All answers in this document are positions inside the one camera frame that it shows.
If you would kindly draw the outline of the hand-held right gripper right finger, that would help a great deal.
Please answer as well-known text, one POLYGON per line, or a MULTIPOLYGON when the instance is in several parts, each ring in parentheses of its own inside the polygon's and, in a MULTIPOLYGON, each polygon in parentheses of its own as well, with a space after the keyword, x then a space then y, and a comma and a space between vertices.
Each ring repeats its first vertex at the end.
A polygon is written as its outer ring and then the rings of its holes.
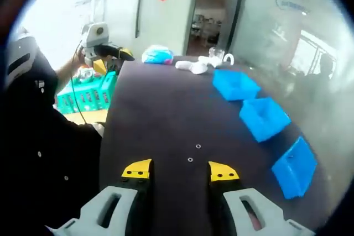
POLYGON ((212 235, 315 235, 254 188, 236 170, 208 162, 207 205, 212 235))

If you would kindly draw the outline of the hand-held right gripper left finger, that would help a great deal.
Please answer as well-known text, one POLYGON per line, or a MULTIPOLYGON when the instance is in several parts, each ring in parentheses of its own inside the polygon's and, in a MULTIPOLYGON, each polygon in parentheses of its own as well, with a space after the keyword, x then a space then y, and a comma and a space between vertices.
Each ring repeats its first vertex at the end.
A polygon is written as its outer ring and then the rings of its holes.
POLYGON ((151 235, 153 160, 128 165, 118 182, 107 186, 53 235, 151 235))

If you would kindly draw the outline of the person's left hand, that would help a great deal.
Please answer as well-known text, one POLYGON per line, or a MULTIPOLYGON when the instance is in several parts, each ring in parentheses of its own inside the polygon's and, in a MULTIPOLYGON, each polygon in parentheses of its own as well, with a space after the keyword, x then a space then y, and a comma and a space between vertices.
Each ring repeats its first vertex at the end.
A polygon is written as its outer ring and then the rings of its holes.
POLYGON ((85 53, 83 52, 84 48, 81 46, 77 51, 76 51, 76 57, 77 61, 79 62, 79 65, 82 66, 85 64, 85 53))

